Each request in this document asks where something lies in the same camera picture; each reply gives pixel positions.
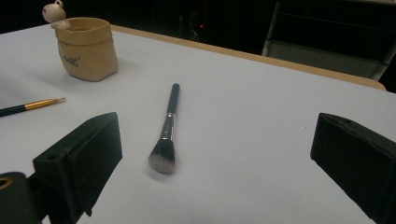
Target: beige ceramic cup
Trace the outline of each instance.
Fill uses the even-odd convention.
[[[67,30],[56,27],[59,55],[73,77],[100,81],[118,69],[114,41],[108,21],[96,18],[67,19]]]

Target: white table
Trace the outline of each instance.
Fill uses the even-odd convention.
[[[328,77],[113,32],[120,71],[66,74],[48,25],[0,35],[0,107],[67,101],[0,118],[0,172],[32,159],[85,120],[117,112],[123,159],[92,217],[79,223],[373,223],[310,160],[318,113],[396,140],[396,95]],[[147,157],[173,83],[181,86],[177,171]]]

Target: paintbrush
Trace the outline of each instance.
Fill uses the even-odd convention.
[[[175,119],[177,110],[177,99],[180,86],[175,83],[172,86],[171,96],[169,98],[168,108],[166,110],[165,122],[161,132],[160,140],[158,140],[151,154],[148,156],[148,164],[150,167],[162,174],[170,175],[175,171]]]

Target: table edge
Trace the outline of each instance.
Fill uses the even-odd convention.
[[[334,72],[331,70],[312,67],[312,66],[308,66],[308,65],[304,65],[304,64],[300,64],[300,63],[291,63],[291,62],[282,61],[279,59],[269,58],[269,57],[265,57],[265,56],[261,56],[261,55],[252,54],[252,53],[246,53],[246,52],[238,51],[238,50],[234,50],[234,49],[225,49],[222,47],[207,45],[207,44],[194,42],[194,41],[190,41],[190,40],[185,40],[185,39],[180,39],[180,38],[167,36],[167,35],[158,35],[158,34],[146,32],[146,31],[140,31],[140,30],[127,28],[127,27],[123,27],[123,26],[118,26],[118,25],[113,25],[113,24],[111,24],[111,29],[113,31],[117,31],[117,32],[129,34],[129,35],[137,35],[137,36],[160,40],[163,42],[177,44],[177,45],[181,45],[181,46],[185,46],[185,47],[189,47],[189,48],[207,50],[207,51],[225,54],[225,55],[229,55],[229,56],[234,56],[234,57],[247,59],[247,60],[251,60],[251,61],[255,61],[255,62],[259,62],[259,63],[268,63],[271,65],[276,65],[279,67],[285,67],[285,68],[289,68],[289,69],[293,69],[293,70],[297,70],[297,71],[301,71],[301,72],[306,72],[306,73],[317,75],[317,76],[330,77],[330,78],[334,78],[334,79],[338,79],[338,80],[342,80],[342,81],[378,89],[381,91],[387,90],[385,88],[385,86],[382,85],[381,83],[379,83],[378,81],[375,81],[373,79],[366,78],[366,77],[356,77],[356,76],[352,76],[349,74]]]

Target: brush ferrule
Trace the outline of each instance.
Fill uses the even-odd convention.
[[[161,139],[169,139],[171,141],[174,140],[175,120],[175,113],[166,114],[165,122],[163,123],[163,131],[161,132]]]

